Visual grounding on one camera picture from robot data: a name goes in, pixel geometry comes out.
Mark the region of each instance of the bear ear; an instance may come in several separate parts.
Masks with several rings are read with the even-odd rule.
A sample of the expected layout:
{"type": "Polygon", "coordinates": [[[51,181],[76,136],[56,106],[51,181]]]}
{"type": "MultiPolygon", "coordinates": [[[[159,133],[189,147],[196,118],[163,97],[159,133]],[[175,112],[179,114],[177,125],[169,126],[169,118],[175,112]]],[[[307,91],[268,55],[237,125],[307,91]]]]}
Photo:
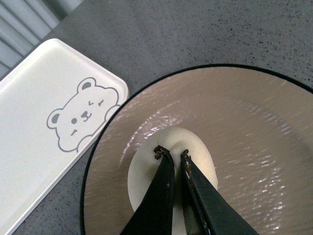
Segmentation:
{"type": "Polygon", "coordinates": [[[90,87],[94,87],[96,85],[96,79],[93,77],[85,78],[78,84],[77,92],[81,92],[82,90],[88,89],[90,87]]]}
{"type": "Polygon", "coordinates": [[[50,129],[57,128],[57,122],[59,119],[59,116],[61,114],[62,109],[56,109],[54,110],[47,119],[47,127],[50,129]]]}

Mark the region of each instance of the plate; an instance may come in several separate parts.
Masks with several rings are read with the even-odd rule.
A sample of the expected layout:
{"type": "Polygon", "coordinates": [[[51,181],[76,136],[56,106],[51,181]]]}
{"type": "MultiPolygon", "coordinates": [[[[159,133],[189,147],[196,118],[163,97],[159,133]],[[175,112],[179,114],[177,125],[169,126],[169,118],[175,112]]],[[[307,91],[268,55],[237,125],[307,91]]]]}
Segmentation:
{"type": "Polygon", "coordinates": [[[313,234],[313,94],[252,67],[192,68],[124,104],[93,151],[83,187],[87,235],[117,235],[133,214],[127,175],[154,132],[180,126],[209,149],[219,192],[259,233],[313,234]]]}
{"type": "Polygon", "coordinates": [[[58,39],[40,44],[0,82],[1,235],[39,205],[128,94],[121,78],[58,39]]]}

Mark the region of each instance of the beige plate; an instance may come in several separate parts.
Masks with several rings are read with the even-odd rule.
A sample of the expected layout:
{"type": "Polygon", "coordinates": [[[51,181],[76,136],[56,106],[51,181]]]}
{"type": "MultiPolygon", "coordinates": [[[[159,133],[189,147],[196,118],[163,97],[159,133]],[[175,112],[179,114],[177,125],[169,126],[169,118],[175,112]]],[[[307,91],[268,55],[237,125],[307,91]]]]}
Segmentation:
{"type": "Polygon", "coordinates": [[[133,214],[132,157],[148,136],[172,125],[203,140],[220,194],[257,232],[313,234],[313,94],[271,74],[198,68],[130,99],[105,129],[89,166],[86,234],[121,232],[133,214]]]}

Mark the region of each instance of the bear eye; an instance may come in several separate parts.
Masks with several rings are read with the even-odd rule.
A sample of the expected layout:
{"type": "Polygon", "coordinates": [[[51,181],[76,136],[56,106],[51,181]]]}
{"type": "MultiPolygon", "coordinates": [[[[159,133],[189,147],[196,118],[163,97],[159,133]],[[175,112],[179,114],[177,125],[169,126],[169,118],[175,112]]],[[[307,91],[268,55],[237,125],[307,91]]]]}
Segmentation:
{"type": "Polygon", "coordinates": [[[75,124],[76,122],[77,122],[76,118],[73,118],[72,121],[71,121],[72,124],[75,124]]]}

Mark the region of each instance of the bear nose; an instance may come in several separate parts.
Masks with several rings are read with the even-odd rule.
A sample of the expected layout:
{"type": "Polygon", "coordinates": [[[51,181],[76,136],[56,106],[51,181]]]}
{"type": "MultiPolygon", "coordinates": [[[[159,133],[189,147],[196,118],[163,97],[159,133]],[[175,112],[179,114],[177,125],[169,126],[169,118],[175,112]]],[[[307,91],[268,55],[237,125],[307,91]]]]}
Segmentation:
{"type": "Polygon", "coordinates": [[[86,118],[87,117],[88,112],[84,111],[83,114],[81,115],[81,117],[86,118]]]}

